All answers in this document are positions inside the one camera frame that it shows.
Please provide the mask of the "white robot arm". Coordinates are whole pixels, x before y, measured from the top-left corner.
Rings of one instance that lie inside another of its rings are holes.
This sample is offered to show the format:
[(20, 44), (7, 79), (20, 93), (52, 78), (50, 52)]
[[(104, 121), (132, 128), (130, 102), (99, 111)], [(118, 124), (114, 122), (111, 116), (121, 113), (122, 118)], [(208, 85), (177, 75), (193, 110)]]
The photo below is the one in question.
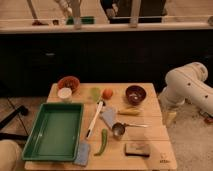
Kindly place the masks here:
[(208, 70), (200, 62), (186, 64), (166, 74), (166, 87), (158, 96), (164, 125), (170, 125), (185, 100), (201, 110), (205, 122), (213, 123), (213, 88), (205, 84), (207, 77)]

